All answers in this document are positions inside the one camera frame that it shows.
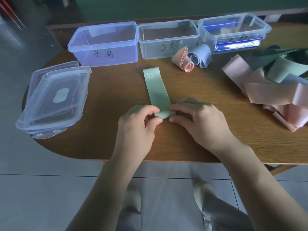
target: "hand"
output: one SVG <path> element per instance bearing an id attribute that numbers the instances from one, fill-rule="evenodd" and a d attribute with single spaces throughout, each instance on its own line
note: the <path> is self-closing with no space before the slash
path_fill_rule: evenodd
<path id="1" fill-rule="evenodd" d="M 223 113 L 212 104 L 189 97 L 168 109 L 191 114 L 192 121 L 183 116 L 173 116 L 169 121 L 182 125 L 198 144 L 213 154 L 224 151 L 237 140 L 229 130 Z"/>
<path id="2" fill-rule="evenodd" d="M 149 153 L 156 126 L 163 122 L 160 117 L 148 120 L 147 115 L 160 110 L 153 105 L 136 105 L 119 119 L 113 157 L 122 157 L 136 163 L 137 167 Z"/>

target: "left hand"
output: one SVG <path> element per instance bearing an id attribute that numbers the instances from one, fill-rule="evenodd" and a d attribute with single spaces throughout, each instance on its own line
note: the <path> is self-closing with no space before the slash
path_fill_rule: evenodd
<path id="1" fill-rule="evenodd" d="M 147 115 L 159 111 L 154 105 L 136 105 L 120 117 L 112 157 L 133 160 L 138 167 L 152 147 L 156 126 L 163 122 L 160 117 L 148 120 Z"/>

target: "forearm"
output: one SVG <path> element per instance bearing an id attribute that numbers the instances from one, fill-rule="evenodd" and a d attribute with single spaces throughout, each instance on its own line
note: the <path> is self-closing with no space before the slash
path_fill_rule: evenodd
<path id="1" fill-rule="evenodd" d="M 216 155 L 228 170 L 256 230 L 308 230 L 308 216 L 253 150 L 234 141 Z"/>
<path id="2" fill-rule="evenodd" d="M 82 207 L 67 231 L 114 231 L 125 190 L 135 172 L 122 158 L 111 158 L 102 168 Z"/>

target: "transparent plastic container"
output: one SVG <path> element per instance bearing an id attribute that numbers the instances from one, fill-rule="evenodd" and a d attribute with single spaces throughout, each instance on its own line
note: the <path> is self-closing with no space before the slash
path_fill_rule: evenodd
<path id="1" fill-rule="evenodd" d="M 16 127 L 45 139 L 74 125 L 82 117 L 91 72 L 81 66 L 44 74 Z"/>
<path id="2" fill-rule="evenodd" d="M 46 67 L 46 68 L 34 71 L 32 76 L 31 76 L 31 80 L 30 80 L 30 84 L 29 84 L 26 104 L 27 104 L 28 100 L 30 99 L 30 97 L 32 96 L 34 90 L 36 89 L 36 87 L 38 86 L 40 81 L 42 80 L 42 77 L 43 77 L 44 74 L 46 74 L 50 71 L 58 70 L 58 69 L 65 69 L 65 68 L 78 67 L 78 66 L 79 66 L 78 61 L 72 61 L 72 62 L 65 62 L 65 63 L 59 64 L 59 65 L 50 66 L 50 67 Z"/>
<path id="3" fill-rule="evenodd" d="M 68 43 L 68 50 L 83 66 L 137 62 L 137 36 L 135 22 L 79 27 Z"/>
<path id="4" fill-rule="evenodd" d="M 199 44 L 210 47 L 212 54 L 252 49 L 260 46 L 272 28 L 250 13 L 200 19 L 197 23 Z"/>
<path id="5" fill-rule="evenodd" d="M 199 37 L 197 27 L 189 19 L 140 24 L 138 32 L 144 59 L 173 57 L 185 46 L 192 50 Z"/>

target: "fingernail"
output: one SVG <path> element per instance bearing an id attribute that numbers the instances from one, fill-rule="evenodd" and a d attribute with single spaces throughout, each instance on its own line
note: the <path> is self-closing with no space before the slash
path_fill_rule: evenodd
<path id="1" fill-rule="evenodd" d="M 163 122 L 163 119 L 162 119 L 162 118 L 160 118 L 160 119 L 157 120 L 157 124 L 161 124 L 162 122 Z"/>

